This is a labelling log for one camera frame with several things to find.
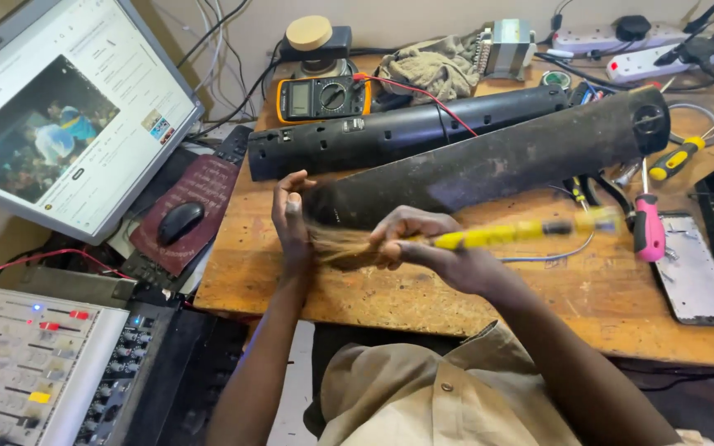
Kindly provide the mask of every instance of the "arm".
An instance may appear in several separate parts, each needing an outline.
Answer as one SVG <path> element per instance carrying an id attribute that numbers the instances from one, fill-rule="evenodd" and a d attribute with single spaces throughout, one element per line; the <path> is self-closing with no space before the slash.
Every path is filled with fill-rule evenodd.
<path id="1" fill-rule="evenodd" d="M 431 230 L 421 221 L 441 228 Z M 381 251 L 390 269 L 398 268 L 401 262 L 418 264 L 432 269 L 452 288 L 489 301 L 528 351 L 550 397 L 586 444 L 662 446 L 681 441 L 624 374 L 580 339 L 519 275 L 488 251 L 445 251 L 421 243 L 393 241 L 415 233 L 434 236 L 453 232 L 454 225 L 458 226 L 446 215 L 404 207 L 380 223 L 371 241 L 384 243 Z"/>
<path id="2" fill-rule="evenodd" d="M 285 177 L 274 189 L 272 221 L 283 246 L 283 273 L 269 307 L 214 409 L 207 446 L 266 444 L 277 414 L 293 331 L 312 281 L 312 249 L 297 190 L 307 173 Z"/>

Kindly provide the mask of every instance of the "red switch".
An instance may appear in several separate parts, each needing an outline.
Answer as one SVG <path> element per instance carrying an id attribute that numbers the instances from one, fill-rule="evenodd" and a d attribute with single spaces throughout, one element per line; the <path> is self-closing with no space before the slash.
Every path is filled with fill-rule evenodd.
<path id="1" fill-rule="evenodd" d="M 55 332 L 60 328 L 60 324 L 57 324 L 56 322 L 41 322 L 40 328 L 43 330 Z"/>
<path id="2" fill-rule="evenodd" d="M 89 317 L 90 317 L 90 314 L 87 313 L 86 311 L 76 311 L 76 310 L 71 311 L 71 318 L 86 320 Z"/>

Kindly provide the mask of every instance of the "computer monitor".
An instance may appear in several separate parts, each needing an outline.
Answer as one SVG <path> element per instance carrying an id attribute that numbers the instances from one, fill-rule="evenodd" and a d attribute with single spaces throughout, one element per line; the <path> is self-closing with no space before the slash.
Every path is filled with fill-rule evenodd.
<path id="1" fill-rule="evenodd" d="M 128 0 L 32 0 L 0 21 L 0 207 L 92 244 L 202 115 Z"/>

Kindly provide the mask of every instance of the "black mouse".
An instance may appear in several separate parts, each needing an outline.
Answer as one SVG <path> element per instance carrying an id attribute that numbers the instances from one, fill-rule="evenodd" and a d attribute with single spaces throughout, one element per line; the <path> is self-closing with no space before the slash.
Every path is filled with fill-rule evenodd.
<path id="1" fill-rule="evenodd" d="M 185 236 L 203 220 L 205 206 L 200 202 L 186 202 L 167 211 L 159 223 L 156 237 L 162 246 L 169 246 Z"/>

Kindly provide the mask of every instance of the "beige shirt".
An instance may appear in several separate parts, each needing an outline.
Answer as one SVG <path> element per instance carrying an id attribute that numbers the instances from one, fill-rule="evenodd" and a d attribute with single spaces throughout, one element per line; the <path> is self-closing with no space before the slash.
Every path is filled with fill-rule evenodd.
<path id="1" fill-rule="evenodd" d="M 310 420 L 326 423 L 320 446 L 580 445 L 498 321 L 445 356 L 411 344 L 344 347 L 324 373 L 320 402 L 320 413 L 316 403 L 305 413 L 312 432 Z"/>

